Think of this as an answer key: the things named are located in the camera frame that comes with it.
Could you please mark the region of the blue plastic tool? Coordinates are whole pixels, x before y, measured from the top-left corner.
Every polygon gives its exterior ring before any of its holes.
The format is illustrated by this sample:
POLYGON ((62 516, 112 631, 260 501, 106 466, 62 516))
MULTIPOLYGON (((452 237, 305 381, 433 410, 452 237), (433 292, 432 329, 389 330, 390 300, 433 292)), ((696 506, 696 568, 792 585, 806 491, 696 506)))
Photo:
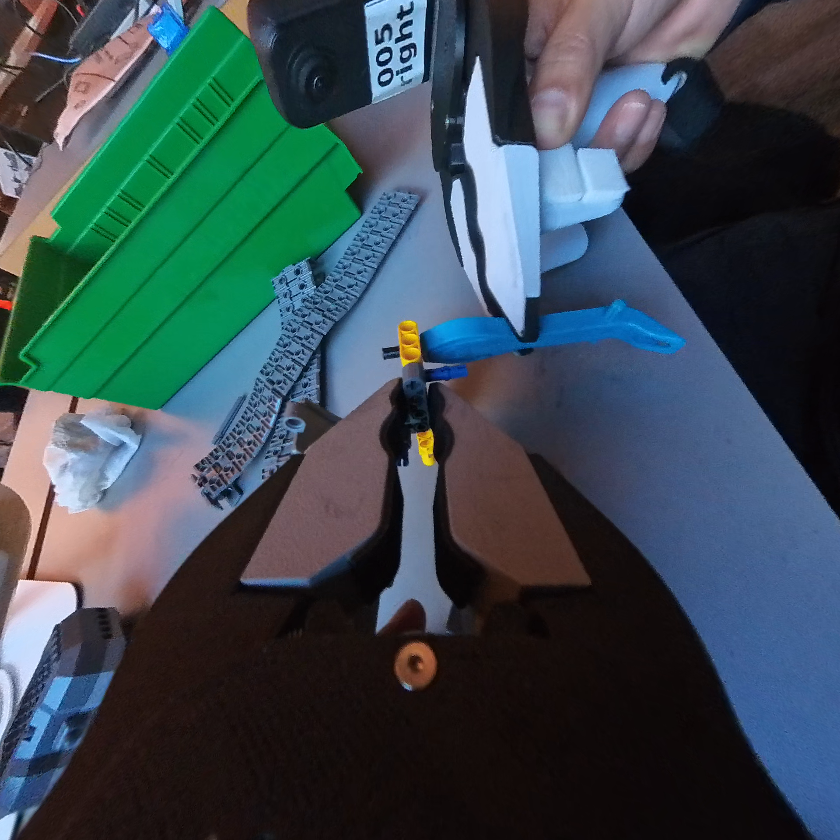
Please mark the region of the blue plastic tool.
POLYGON ((647 314, 615 300, 608 306, 552 313, 539 320, 539 336, 522 342, 504 318, 458 318, 420 335, 423 359, 466 364, 498 355, 571 343, 621 340, 640 350, 674 354, 686 341, 647 314))

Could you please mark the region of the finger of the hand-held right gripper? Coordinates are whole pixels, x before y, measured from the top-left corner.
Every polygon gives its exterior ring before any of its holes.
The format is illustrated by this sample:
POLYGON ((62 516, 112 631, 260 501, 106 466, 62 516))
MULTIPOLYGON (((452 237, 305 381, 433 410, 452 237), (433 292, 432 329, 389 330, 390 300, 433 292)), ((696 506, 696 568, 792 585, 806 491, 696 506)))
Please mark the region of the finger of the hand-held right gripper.
POLYGON ((491 134, 489 82, 481 61, 465 103, 466 160, 476 184, 476 212, 488 291, 524 343, 537 339, 541 291, 539 154, 530 144, 491 134))
POLYGON ((490 304, 482 287, 486 279, 486 255, 480 233, 478 192, 473 174, 446 174, 446 214, 458 260, 484 312, 490 304))

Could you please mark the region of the small grey toy axle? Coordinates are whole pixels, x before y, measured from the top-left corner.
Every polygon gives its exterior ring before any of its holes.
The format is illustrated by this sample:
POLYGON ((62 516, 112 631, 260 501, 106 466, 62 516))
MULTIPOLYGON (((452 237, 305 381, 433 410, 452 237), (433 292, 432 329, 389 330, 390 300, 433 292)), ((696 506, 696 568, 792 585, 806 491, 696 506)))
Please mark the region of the small grey toy axle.
POLYGON ((235 400, 233 405, 231 406, 230 410, 226 414, 223 422, 220 424, 218 430, 216 431, 215 435, 213 436, 213 446, 215 447, 218 445, 225 435, 228 433, 228 430, 234 424, 235 420, 238 418, 240 410, 242 406, 245 404, 247 395, 245 393, 239 395, 235 400))

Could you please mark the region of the grey toy motor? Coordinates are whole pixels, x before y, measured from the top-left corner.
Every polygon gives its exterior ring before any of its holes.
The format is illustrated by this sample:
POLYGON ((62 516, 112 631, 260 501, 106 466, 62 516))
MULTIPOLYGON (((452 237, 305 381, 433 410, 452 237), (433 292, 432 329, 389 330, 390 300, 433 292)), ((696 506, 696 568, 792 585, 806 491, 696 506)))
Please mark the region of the grey toy motor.
POLYGON ((38 806, 96 716, 123 656, 114 607, 86 607, 55 625, 2 744, 1 817, 38 806))

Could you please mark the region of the small blue packet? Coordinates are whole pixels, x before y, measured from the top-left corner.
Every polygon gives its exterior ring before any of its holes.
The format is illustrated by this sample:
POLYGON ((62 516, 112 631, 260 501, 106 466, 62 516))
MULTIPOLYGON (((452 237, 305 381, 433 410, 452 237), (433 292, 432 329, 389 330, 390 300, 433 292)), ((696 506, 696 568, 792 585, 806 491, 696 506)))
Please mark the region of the small blue packet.
POLYGON ((181 2, 160 1, 147 29, 154 41, 172 56, 189 34, 181 2))

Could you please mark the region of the grey desk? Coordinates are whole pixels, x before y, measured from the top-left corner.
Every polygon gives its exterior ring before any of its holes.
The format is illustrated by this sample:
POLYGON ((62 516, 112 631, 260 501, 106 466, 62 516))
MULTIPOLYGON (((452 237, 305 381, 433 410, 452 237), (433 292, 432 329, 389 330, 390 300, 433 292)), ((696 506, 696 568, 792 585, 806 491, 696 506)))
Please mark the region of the grey desk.
MULTIPOLYGON (((481 314, 449 240, 429 139, 429 85, 333 121, 363 174, 421 193, 413 221, 326 351, 328 409, 345 414, 396 375, 381 347, 481 314)), ((817 838, 838 838, 838 518, 623 212, 590 223, 578 262, 542 282, 548 312, 621 298, 686 339, 673 355, 618 341, 480 362, 458 385, 489 420, 545 457, 616 525, 687 608, 753 747, 817 838)), ((143 436, 104 508, 53 508, 37 574, 136 617, 228 515, 190 474, 278 329, 266 309, 160 411, 120 406, 143 436)), ((434 471, 406 491, 403 571, 443 628, 434 581, 434 471)))

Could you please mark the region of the yellow beam grey panel assembly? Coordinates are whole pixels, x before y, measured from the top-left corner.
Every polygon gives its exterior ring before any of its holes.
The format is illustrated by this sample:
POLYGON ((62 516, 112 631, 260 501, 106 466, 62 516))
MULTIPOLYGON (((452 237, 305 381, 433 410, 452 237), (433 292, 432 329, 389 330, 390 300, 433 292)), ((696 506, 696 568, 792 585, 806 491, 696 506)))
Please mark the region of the yellow beam grey panel assembly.
POLYGON ((398 344, 382 351, 383 359, 399 358, 402 363, 402 399, 404 423, 415 436, 418 453, 425 466, 435 466, 434 433, 428 404, 427 388, 435 382, 449 382, 467 377, 464 364, 444 365, 426 370, 420 334, 414 321, 398 325, 398 344))

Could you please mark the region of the person's left hand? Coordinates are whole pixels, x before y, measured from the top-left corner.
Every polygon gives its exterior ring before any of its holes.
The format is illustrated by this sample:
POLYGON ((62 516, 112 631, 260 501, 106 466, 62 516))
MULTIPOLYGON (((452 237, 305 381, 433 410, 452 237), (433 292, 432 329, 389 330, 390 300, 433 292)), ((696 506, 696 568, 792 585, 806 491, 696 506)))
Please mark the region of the person's left hand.
POLYGON ((420 601, 406 600, 377 631, 379 636, 416 636, 426 633, 427 616, 420 601))

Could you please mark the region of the pink printed paper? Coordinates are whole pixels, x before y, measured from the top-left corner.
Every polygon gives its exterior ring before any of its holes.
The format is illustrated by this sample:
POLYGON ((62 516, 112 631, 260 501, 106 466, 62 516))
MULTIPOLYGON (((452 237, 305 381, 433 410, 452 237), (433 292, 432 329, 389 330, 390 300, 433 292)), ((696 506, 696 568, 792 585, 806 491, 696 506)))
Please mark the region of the pink printed paper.
POLYGON ((100 101, 113 93, 152 44, 148 25, 160 11, 155 3, 131 27, 113 36, 70 75, 67 100, 54 132, 55 143, 63 150, 79 121, 100 101))

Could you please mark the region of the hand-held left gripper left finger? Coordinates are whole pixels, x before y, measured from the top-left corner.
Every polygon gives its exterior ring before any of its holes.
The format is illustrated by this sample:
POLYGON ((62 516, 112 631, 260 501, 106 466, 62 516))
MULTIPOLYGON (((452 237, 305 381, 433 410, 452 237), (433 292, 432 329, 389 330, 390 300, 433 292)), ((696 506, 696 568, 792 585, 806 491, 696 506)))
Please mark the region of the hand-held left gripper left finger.
POLYGON ((402 525, 393 445, 396 382, 310 444, 241 575, 247 586, 316 587, 361 569, 362 553, 402 525))

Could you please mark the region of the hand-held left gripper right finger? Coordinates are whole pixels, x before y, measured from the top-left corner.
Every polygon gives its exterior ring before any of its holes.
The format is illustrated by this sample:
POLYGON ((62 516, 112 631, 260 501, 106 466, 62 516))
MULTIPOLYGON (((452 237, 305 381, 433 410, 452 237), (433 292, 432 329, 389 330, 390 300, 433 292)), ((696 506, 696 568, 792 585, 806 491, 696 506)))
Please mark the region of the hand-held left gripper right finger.
POLYGON ((429 405, 437 459, 437 579, 456 607, 493 607, 592 581, 526 451, 447 385, 429 405))

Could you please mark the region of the person's right hand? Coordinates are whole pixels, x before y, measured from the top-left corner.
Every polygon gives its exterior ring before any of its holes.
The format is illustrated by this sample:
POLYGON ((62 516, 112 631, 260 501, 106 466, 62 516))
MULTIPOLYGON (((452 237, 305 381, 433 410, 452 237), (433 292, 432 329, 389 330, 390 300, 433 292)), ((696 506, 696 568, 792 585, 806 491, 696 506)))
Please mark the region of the person's right hand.
POLYGON ((538 146, 571 141, 605 65, 701 58, 740 1, 534 1, 524 41, 538 146))

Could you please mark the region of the green plastic bin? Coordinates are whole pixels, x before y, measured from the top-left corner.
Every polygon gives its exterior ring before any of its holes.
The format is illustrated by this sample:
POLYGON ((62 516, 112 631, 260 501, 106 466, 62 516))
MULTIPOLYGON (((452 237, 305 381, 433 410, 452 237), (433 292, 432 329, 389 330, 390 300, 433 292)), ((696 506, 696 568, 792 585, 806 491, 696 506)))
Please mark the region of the green plastic bin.
POLYGON ((360 216, 329 128, 275 109, 209 8, 30 239, 2 384, 162 407, 360 216))

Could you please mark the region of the crumpled white plastic bag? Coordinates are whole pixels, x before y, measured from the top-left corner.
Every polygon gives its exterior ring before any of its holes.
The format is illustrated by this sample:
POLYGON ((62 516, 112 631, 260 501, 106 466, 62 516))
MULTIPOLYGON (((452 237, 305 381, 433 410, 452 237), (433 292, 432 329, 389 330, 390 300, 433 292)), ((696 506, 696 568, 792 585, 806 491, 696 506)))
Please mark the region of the crumpled white plastic bag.
POLYGON ((130 417, 111 409, 60 415, 44 453, 57 504, 70 513, 96 507, 140 442, 130 417))

